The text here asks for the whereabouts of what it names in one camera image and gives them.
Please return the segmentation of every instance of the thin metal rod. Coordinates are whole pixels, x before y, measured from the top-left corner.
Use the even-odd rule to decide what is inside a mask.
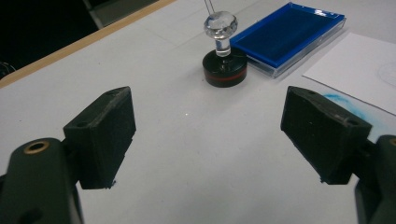
[[[209,15],[212,15],[215,13],[215,9],[213,9],[212,1],[210,0],[205,0],[207,12],[209,12]]]

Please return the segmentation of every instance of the tabletop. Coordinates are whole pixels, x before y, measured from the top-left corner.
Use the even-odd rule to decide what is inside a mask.
[[[287,3],[213,0],[237,32]],[[345,34],[396,44],[393,0],[299,0],[346,15]],[[337,94],[373,124],[396,134],[396,117],[303,74],[344,34],[290,74],[252,67],[226,89],[210,86],[202,59],[205,1],[177,0],[0,89],[0,174],[11,152],[63,126],[105,91],[130,86],[136,134],[112,189],[79,189],[86,223],[357,223],[356,177],[328,186],[280,131],[288,86]]]

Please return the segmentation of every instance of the blue ink stain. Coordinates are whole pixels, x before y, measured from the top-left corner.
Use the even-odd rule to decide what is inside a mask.
[[[349,111],[350,113],[358,116],[360,119],[365,119],[366,116],[364,115],[363,112],[361,112],[356,106],[354,106],[352,103],[350,103],[348,101],[348,99],[337,95],[337,94],[324,94],[324,97],[326,97],[327,99],[333,101],[334,103],[340,105],[341,107],[343,107],[344,109],[346,109],[347,111]]]

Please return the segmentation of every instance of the sheet of paper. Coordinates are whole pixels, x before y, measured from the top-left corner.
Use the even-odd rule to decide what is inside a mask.
[[[304,76],[396,115],[396,44],[348,34]]]

